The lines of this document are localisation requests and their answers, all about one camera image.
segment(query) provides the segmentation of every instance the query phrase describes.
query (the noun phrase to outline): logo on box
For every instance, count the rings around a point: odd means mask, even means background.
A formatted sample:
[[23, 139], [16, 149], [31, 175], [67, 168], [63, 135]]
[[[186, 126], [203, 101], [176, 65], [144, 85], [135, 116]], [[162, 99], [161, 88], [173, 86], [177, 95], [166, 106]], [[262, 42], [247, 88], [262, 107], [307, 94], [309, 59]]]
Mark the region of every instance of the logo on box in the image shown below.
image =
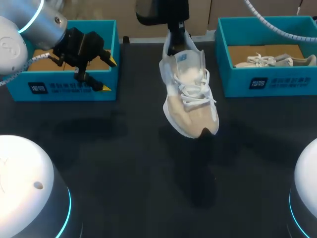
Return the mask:
[[267, 83], [267, 78], [253, 78], [249, 89], [264, 89]]
[[33, 94], [48, 94], [44, 83], [28, 83]]

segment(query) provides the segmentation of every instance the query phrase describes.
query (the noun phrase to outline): white dome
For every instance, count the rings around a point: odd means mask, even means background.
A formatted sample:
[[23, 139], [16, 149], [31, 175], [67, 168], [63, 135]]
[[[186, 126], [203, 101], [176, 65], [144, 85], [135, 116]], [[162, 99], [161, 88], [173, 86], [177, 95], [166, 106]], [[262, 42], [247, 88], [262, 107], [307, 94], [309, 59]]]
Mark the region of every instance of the white dome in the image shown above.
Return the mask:
[[53, 164], [34, 142], [0, 136], [0, 237], [10, 238], [25, 229], [50, 197]]
[[317, 217], [317, 139], [305, 148], [298, 159], [295, 185], [305, 206]]

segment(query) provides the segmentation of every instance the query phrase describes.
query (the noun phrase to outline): black table surface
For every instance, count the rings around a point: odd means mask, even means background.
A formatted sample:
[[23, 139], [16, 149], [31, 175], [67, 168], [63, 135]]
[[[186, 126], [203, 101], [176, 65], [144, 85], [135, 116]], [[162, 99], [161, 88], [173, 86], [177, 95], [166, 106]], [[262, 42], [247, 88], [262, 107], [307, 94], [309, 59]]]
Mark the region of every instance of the black table surface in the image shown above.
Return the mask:
[[85, 238], [283, 238], [296, 161], [317, 136], [317, 97], [224, 98], [206, 53], [220, 130], [188, 139], [166, 120], [162, 44], [122, 46], [116, 102], [15, 103], [0, 134], [51, 157], [81, 206]]

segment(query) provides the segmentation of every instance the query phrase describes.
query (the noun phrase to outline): shoe sole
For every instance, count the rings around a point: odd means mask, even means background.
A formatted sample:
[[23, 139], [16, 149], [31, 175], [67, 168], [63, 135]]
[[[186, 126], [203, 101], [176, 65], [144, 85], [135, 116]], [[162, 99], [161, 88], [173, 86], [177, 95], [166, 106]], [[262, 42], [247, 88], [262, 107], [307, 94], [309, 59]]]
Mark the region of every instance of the shoe sole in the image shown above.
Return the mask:
[[183, 131], [178, 125], [177, 123], [173, 120], [173, 118], [170, 116], [169, 114], [169, 110], [168, 110], [168, 105], [167, 105], [167, 98], [165, 100], [165, 103], [163, 105], [163, 111], [164, 114], [166, 116], [166, 119], [168, 120], [168, 122], [171, 124], [171, 126], [182, 136], [185, 136], [187, 138], [191, 138], [191, 139], [195, 139], [194, 137], [188, 135], [185, 131]]

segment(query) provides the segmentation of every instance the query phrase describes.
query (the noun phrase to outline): cardboard wall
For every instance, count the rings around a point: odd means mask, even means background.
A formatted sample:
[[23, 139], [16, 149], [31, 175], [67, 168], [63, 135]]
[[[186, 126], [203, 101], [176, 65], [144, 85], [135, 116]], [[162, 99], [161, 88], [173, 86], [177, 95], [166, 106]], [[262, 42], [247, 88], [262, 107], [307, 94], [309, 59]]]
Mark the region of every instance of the cardboard wall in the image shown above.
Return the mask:
[[317, 0], [303, 0], [299, 15], [317, 16]]
[[[296, 15], [301, 0], [250, 0], [263, 16]], [[252, 16], [243, 0], [212, 0], [209, 30], [217, 27], [219, 17]]]
[[[65, 0], [68, 19], [115, 19], [119, 37], [163, 37], [167, 26], [141, 25], [135, 13], [136, 0]], [[185, 23], [192, 35], [204, 35], [208, 28], [211, 0], [189, 0], [190, 19]]]

